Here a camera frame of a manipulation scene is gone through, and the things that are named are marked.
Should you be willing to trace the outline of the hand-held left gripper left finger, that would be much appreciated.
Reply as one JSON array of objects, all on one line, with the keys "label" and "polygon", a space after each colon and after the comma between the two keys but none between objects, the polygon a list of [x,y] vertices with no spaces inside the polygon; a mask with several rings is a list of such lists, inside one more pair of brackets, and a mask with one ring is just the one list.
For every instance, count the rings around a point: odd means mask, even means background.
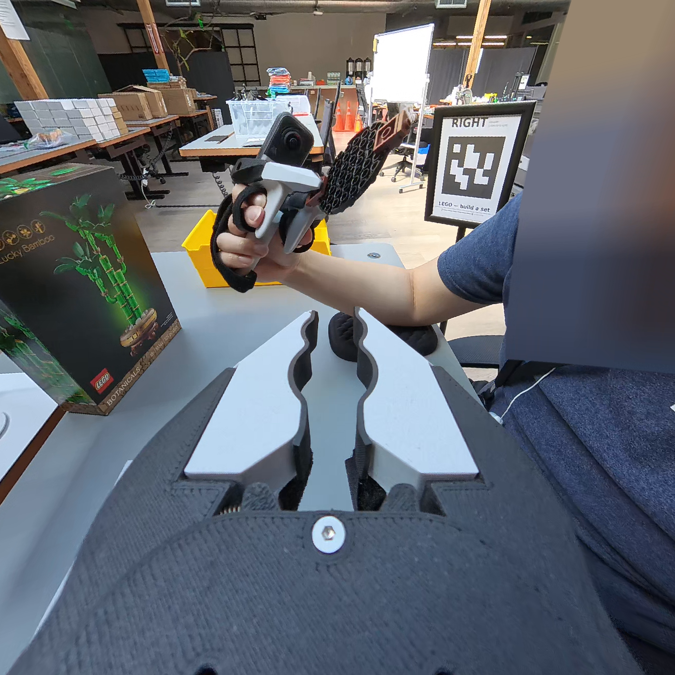
[{"label": "hand-held left gripper left finger", "polygon": [[297,510],[313,465],[307,401],[319,325],[301,314],[241,360],[184,470],[192,479],[265,483]]}]

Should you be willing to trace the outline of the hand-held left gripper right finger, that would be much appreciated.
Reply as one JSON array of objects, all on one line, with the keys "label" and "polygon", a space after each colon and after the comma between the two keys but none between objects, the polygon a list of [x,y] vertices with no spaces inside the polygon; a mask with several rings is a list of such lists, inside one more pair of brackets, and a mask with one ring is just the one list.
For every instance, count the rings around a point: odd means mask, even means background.
[{"label": "hand-held left gripper right finger", "polygon": [[[366,325],[362,308],[354,316]],[[352,504],[379,510],[396,485],[422,498],[430,483],[477,478],[478,467],[433,367],[378,366],[359,340],[356,374],[365,387],[356,412]]]}]

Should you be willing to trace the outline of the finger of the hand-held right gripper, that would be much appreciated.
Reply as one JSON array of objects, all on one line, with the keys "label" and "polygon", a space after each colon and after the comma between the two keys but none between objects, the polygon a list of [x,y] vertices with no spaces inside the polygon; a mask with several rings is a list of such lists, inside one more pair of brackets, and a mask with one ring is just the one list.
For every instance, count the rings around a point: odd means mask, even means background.
[{"label": "finger of the hand-held right gripper", "polygon": [[319,190],[323,185],[323,178],[311,169],[285,165],[280,163],[266,163],[262,170],[262,184],[267,192],[279,189],[287,192],[312,192]]}]

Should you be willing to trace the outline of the black and brown brick assembly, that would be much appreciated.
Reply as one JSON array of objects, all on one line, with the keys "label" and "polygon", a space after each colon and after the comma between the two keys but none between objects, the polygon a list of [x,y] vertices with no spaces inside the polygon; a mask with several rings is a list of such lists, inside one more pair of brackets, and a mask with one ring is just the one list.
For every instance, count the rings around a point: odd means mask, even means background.
[{"label": "black and brown brick assembly", "polygon": [[321,191],[310,204],[317,204],[325,216],[351,207],[375,181],[389,153],[407,137],[410,126],[409,114],[401,111],[388,122],[363,128],[334,160],[323,177]]}]

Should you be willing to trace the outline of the person's right forearm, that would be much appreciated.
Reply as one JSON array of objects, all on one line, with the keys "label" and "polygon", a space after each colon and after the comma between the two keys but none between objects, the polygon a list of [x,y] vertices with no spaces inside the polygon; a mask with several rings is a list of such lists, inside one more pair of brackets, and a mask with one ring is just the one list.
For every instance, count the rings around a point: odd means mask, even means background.
[{"label": "person's right forearm", "polygon": [[300,254],[284,280],[335,309],[350,313],[363,308],[387,325],[439,323],[456,316],[461,306],[441,281],[437,261],[405,269],[309,251]]}]

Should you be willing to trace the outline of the white background desk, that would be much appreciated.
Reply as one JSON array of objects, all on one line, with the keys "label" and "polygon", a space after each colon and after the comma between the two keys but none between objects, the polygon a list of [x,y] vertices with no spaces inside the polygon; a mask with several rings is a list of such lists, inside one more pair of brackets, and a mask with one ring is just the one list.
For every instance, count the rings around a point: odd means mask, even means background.
[{"label": "white background desk", "polygon": [[242,156],[256,156],[259,146],[244,146],[243,141],[233,133],[232,125],[222,126],[179,148],[183,158],[231,159]]}]

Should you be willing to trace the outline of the person's right hand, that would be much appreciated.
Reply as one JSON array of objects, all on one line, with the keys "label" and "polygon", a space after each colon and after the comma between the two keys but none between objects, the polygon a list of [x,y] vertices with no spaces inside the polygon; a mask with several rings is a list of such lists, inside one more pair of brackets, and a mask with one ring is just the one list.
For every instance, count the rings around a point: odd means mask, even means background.
[{"label": "person's right hand", "polygon": [[237,274],[245,275],[257,262],[255,272],[262,282],[289,282],[295,288],[300,275],[311,277],[320,274],[330,259],[326,255],[309,250],[301,254],[286,254],[279,232],[269,242],[248,238],[230,217],[227,230],[217,238],[217,249],[222,263]]}]

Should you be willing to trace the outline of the black wrist rest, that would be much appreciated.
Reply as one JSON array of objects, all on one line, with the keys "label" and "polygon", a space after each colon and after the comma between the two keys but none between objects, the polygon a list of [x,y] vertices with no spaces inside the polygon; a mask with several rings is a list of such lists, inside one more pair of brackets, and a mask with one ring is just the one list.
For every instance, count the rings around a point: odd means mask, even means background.
[{"label": "black wrist rest", "polygon": [[430,326],[389,327],[372,317],[364,319],[366,325],[361,324],[359,317],[344,313],[332,317],[327,332],[336,356],[356,362],[359,340],[363,338],[362,347],[378,366],[417,367],[437,348],[437,335]]}]

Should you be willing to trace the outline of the black office chair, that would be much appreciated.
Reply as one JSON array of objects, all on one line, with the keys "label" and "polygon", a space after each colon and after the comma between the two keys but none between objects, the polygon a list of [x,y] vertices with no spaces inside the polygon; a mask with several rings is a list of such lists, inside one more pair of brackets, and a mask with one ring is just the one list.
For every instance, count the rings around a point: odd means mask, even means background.
[{"label": "black office chair", "polygon": [[503,335],[474,335],[448,340],[460,363],[468,368],[499,368]]}]

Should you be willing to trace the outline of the brown cardboard box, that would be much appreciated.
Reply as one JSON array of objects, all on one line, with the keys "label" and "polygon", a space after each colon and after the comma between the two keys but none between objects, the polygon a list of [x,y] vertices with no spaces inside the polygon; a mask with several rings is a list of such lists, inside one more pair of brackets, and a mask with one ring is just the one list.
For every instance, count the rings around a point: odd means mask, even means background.
[{"label": "brown cardboard box", "polygon": [[99,94],[103,100],[113,101],[117,110],[126,122],[145,121],[153,119],[147,96],[144,92],[127,91],[111,94]]},{"label": "brown cardboard box", "polygon": [[188,88],[156,88],[163,97],[168,115],[190,115],[197,111],[196,91]]}]

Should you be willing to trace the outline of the yellow plastic bin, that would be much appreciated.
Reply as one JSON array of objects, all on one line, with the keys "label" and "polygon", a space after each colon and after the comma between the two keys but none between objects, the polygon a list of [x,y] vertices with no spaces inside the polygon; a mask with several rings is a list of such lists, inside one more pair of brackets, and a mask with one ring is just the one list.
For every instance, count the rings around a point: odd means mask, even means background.
[{"label": "yellow plastic bin", "polygon": [[[182,247],[187,251],[206,288],[226,288],[228,284],[216,270],[211,258],[210,240],[215,218],[216,213],[211,209],[207,210],[183,241]],[[315,228],[315,240],[311,250],[332,255],[326,219],[322,219]]]}]

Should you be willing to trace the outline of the white rolling whiteboard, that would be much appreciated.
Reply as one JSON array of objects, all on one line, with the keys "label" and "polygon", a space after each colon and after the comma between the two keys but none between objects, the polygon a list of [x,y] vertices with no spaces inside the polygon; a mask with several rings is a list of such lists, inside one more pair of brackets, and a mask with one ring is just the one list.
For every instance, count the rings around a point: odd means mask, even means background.
[{"label": "white rolling whiteboard", "polygon": [[417,134],[410,181],[399,192],[424,187],[417,180],[417,158],[429,83],[427,67],[434,24],[405,28],[375,35],[373,74],[370,79],[370,107],[375,103],[416,103],[419,106]]}]

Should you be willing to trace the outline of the black framed sign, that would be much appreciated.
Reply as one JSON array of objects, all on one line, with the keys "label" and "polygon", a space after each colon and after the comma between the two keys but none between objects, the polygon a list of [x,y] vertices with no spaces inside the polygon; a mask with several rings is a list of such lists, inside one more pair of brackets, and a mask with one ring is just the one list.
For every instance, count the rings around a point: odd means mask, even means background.
[{"label": "black framed sign", "polygon": [[426,221],[457,225],[460,239],[508,202],[534,111],[534,101],[435,108]]}]

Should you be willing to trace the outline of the stack of white boxes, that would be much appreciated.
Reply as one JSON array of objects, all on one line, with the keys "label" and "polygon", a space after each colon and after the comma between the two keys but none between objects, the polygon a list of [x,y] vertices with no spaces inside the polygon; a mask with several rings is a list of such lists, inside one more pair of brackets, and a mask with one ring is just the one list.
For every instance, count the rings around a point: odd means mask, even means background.
[{"label": "stack of white boxes", "polygon": [[15,101],[31,135],[60,129],[80,140],[102,142],[129,132],[111,95]]}]

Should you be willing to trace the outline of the bamboo brick set box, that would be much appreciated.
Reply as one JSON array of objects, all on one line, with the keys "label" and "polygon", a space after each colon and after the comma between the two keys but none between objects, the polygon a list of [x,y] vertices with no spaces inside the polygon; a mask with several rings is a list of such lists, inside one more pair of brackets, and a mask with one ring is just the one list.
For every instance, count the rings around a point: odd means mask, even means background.
[{"label": "bamboo brick set box", "polygon": [[113,168],[1,179],[1,350],[60,406],[109,414],[180,329]]}]

